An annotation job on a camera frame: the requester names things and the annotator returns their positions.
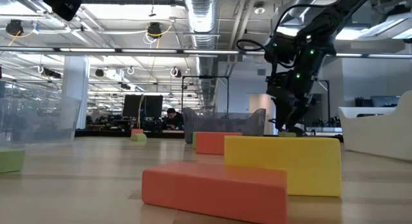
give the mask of yellow foam block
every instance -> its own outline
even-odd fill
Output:
[[[280,169],[288,194],[341,196],[341,145],[333,138],[225,136],[225,164]]]

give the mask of clear plastic panel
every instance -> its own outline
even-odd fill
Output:
[[[196,131],[242,132],[246,136],[263,136],[265,132],[266,110],[255,113],[213,113],[197,115],[191,108],[183,109],[185,141],[192,143]]]
[[[5,81],[0,81],[0,96],[0,147],[72,143],[80,100]]]

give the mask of ventilation duct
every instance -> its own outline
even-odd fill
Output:
[[[214,33],[217,30],[218,0],[184,0],[187,6],[191,32]],[[193,35],[193,47],[199,50],[216,48],[217,37],[208,35]],[[218,59],[215,57],[197,57],[196,72],[198,75],[215,76],[218,72]],[[205,106],[212,105],[216,79],[212,82],[201,79],[200,88]]]

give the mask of overhead camera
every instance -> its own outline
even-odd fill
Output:
[[[95,75],[98,77],[103,77],[104,76],[104,71],[102,69],[97,69],[95,72]]]
[[[153,39],[159,39],[162,36],[160,35],[162,30],[160,29],[159,22],[150,23],[150,26],[147,28],[147,35]]]
[[[120,88],[126,89],[126,90],[130,90],[130,89],[131,89],[130,86],[128,86],[127,84],[123,84],[123,83],[121,83]]]
[[[55,79],[61,79],[62,75],[60,73],[57,73],[56,71],[49,70],[46,67],[42,67],[43,71],[41,72],[42,75],[45,75],[47,77],[53,77]]]
[[[61,18],[71,21],[82,4],[82,0],[43,0],[54,13]]]
[[[24,33],[21,20],[12,19],[10,23],[6,25],[6,32],[12,36],[21,36],[21,34]]]

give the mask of wall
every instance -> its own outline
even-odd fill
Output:
[[[344,106],[344,85],[342,59],[328,57],[319,72],[320,80],[330,82],[330,115],[338,114],[338,107]],[[322,119],[328,119],[328,96],[325,90],[319,91],[322,94]]]
[[[226,70],[226,62],[219,62],[219,71]],[[269,64],[255,62],[238,62],[232,71],[229,82],[229,112],[249,113],[249,96],[266,93],[265,76],[258,76],[257,69],[266,69],[270,74]],[[218,82],[216,103],[218,112],[226,112],[227,88]]]
[[[343,59],[344,102],[356,97],[402,95],[412,89],[412,62],[402,59]]]

